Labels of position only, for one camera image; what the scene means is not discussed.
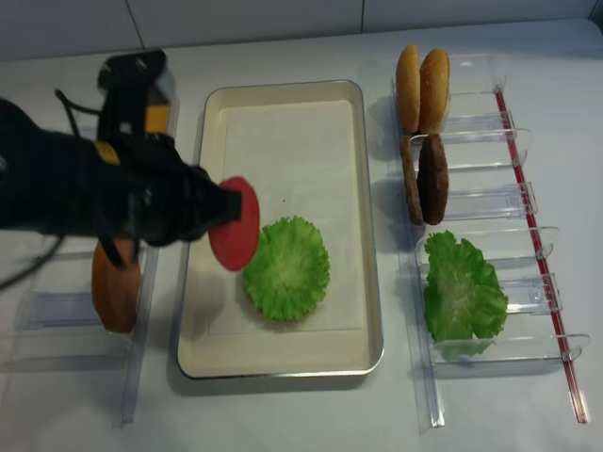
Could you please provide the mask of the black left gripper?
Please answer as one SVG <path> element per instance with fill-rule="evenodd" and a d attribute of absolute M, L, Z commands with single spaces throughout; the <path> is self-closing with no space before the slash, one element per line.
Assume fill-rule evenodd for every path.
<path fill-rule="evenodd" d="M 239 181 L 211 181 L 166 134 L 89 143 L 89 235 L 160 247 L 240 220 Z"/>

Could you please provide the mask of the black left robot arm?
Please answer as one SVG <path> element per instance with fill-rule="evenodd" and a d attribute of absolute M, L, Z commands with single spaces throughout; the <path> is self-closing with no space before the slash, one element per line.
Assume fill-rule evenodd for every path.
<path fill-rule="evenodd" d="M 47 131 L 1 102 L 1 226 L 41 234 L 191 241 L 239 216 L 240 197 L 145 133 L 147 102 L 110 94 L 97 140 Z"/>

